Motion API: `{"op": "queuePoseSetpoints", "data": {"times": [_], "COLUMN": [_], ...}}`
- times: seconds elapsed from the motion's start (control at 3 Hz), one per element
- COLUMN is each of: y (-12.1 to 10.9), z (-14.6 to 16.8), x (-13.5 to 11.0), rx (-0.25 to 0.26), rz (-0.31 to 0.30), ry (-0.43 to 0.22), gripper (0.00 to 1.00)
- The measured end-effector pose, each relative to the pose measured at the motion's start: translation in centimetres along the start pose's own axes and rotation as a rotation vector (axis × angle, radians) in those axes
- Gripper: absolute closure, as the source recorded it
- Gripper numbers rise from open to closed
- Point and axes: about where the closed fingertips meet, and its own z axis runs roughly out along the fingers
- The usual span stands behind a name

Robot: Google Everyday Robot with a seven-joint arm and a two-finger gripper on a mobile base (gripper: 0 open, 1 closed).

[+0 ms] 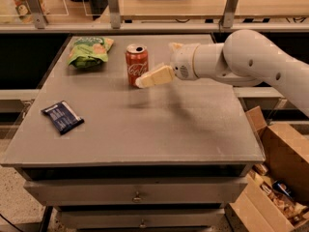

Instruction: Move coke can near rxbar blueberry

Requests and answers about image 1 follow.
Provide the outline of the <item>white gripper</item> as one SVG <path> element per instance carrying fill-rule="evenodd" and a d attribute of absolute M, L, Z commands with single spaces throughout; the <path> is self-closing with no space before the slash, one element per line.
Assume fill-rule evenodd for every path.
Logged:
<path fill-rule="evenodd" d="M 171 82 L 174 77 L 181 80 L 196 80 L 194 55 L 198 43 L 169 43 L 171 52 L 170 66 L 164 65 L 143 73 L 135 80 L 138 88 L 148 88 Z"/>

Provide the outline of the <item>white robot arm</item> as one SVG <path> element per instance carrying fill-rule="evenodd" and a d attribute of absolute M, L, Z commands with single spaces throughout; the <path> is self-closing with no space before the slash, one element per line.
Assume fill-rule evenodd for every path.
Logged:
<path fill-rule="evenodd" d="M 262 34 L 238 30 L 224 43 L 170 43 L 168 65 L 160 64 L 135 81 L 139 88 L 210 78 L 234 86 L 262 82 L 309 116 L 309 65 L 284 52 Z"/>

